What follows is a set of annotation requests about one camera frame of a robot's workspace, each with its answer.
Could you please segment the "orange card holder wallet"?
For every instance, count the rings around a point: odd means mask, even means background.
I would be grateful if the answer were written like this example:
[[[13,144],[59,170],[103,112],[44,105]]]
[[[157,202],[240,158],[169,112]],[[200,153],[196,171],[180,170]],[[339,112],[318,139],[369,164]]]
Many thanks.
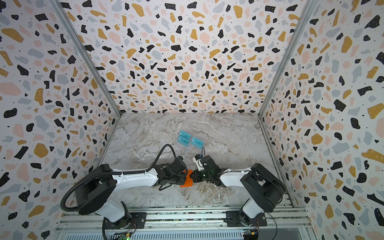
[[[186,180],[184,184],[180,186],[181,188],[189,188],[193,186],[194,182],[193,182],[193,179],[191,178],[192,173],[193,173],[193,170],[188,170]]]

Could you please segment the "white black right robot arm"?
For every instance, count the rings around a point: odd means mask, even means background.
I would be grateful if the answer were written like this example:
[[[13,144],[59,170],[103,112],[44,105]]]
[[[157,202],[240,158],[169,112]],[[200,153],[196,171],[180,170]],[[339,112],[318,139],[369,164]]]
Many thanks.
[[[257,217],[271,213],[283,200],[284,184],[259,163],[243,170],[220,168],[209,156],[196,155],[193,161],[197,169],[190,174],[194,183],[207,182],[217,187],[244,187],[251,198],[238,211],[227,212],[225,222],[229,227],[250,227],[258,222]]]

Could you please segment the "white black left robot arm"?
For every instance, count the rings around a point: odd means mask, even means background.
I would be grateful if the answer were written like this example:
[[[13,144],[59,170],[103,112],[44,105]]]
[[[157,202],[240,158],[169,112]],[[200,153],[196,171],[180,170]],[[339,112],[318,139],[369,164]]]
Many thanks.
[[[162,191],[172,185],[184,185],[187,178],[188,169],[182,157],[177,157],[171,164],[154,165],[151,170],[124,172],[103,164],[79,181],[74,190],[78,205],[76,211],[80,215],[95,213],[115,223],[129,214],[124,203],[113,201],[113,193],[156,186]]]

